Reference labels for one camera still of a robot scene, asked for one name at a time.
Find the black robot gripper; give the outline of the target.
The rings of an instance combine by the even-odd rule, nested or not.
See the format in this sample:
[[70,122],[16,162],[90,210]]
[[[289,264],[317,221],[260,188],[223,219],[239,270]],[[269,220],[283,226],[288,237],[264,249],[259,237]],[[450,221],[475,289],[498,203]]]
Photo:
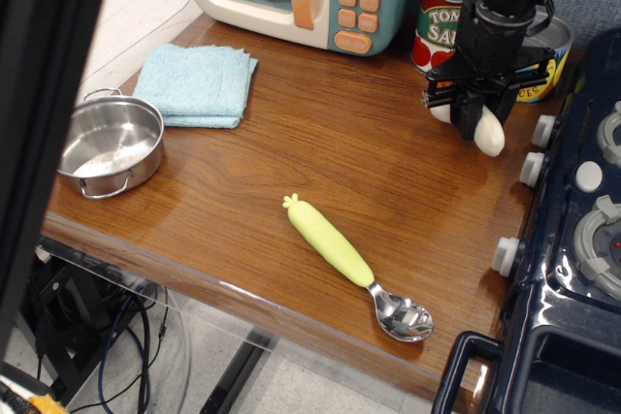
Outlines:
[[529,5],[523,14],[505,16],[484,0],[463,1],[454,53],[426,74],[423,103],[451,105],[450,121],[464,140],[474,140],[484,105],[505,124],[519,90],[545,83],[555,51],[523,45],[550,24],[553,11],[544,6],[542,14]]

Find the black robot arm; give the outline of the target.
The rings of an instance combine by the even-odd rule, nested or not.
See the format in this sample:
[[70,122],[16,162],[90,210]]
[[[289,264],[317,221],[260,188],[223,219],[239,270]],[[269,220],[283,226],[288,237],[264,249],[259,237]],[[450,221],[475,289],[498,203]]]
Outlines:
[[463,0],[453,55],[427,72],[424,105],[446,106],[450,123],[467,141],[487,111],[504,124],[520,89],[547,80],[554,49],[524,41],[553,15],[552,0]]

